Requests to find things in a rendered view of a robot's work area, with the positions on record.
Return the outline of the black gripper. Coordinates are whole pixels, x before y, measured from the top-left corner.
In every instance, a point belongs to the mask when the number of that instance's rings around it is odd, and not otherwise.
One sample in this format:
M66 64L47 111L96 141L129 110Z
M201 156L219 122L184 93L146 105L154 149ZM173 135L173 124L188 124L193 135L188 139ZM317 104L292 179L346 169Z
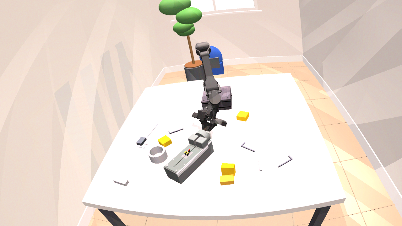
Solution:
M212 116L212 120L210 120L210 118L202 118L202 117L197 117L197 113L194 112L192 114L192 117L199 119L199 121L202 124L202 130L205 129L205 127L207 127L206 131L210 132L214 127L217 126L217 124L226 127L227 122L221 119L216 118L217 112L219 112L218 107L215 107L213 105L207 105L207 110L213 109L213 116ZM210 122L207 122L210 121Z

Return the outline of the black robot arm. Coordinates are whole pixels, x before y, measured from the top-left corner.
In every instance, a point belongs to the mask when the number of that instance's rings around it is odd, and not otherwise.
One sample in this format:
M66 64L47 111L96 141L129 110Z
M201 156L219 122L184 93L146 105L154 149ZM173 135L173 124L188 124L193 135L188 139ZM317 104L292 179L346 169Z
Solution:
M203 78L203 86L204 86L204 90L206 92L207 95L207 99L209 99L209 103L208 105L213 105L215 107L219 107L220 105L220 93L221 91L221 87L220 85L217 83L216 79L213 76L212 73L212 68L211 68L211 64L210 64L210 52L211 52L211 48L210 48L210 44L207 42L200 42L197 43L195 45L195 50L196 50L196 54L200 56L200 58L202 59L202 64L203 64L203 69L204 69L204 73L205 76ZM197 113L197 117L202 117L202 118L207 118L209 117L210 119L212 119L213 116L213 109L210 108L210 110L207 110L207 107L205 107L204 109L200 109L198 110Z

